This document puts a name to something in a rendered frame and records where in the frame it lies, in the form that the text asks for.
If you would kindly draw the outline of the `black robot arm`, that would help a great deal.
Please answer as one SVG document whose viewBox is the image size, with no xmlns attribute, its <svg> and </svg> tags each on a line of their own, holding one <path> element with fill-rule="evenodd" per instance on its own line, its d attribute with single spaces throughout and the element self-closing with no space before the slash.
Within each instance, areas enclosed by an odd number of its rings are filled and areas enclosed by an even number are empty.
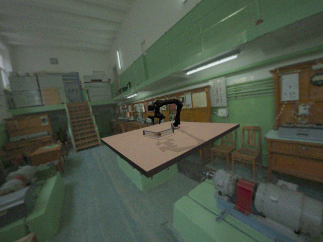
<svg viewBox="0 0 323 242">
<path fill-rule="evenodd" d="M 160 107 L 162 107 L 163 105 L 167 105 L 167 104 L 175 104 L 177 106 L 177 113 L 175 116 L 175 122 L 173 123 L 174 127 L 178 127 L 180 123 L 180 112 L 181 112 L 181 108 L 183 107 L 183 104 L 181 101 L 179 101 L 178 99 L 170 99 L 170 100 L 157 100 L 153 105 L 149 105 L 148 106 L 148 111 L 159 111 Z M 156 114 L 157 118 L 161 118 L 163 117 L 163 114 Z"/>
</svg>

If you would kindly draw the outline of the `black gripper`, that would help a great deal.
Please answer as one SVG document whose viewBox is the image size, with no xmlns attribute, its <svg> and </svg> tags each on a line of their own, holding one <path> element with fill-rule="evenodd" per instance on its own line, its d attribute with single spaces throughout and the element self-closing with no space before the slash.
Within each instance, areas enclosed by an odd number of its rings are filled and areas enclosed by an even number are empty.
<svg viewBox="0 0 323 242">
<path fill-rule="evenodd" d="M 148 116 L 148 118 L 150 118 L 152 120 L 153 124 L 154 124 L 154 118 L 157 118 L 156 114 L 159 114 L 159 113 L 160 113 L 160 111 L 154 111 L 154 116 L 152 116 L 152 115 Z M 159 124 L 160 124 L 160 122 L 162 121 L 163 118 L 165 118 L 164 115 L 163 115 L 163 117 L 159 118 Z"/>
</svg>

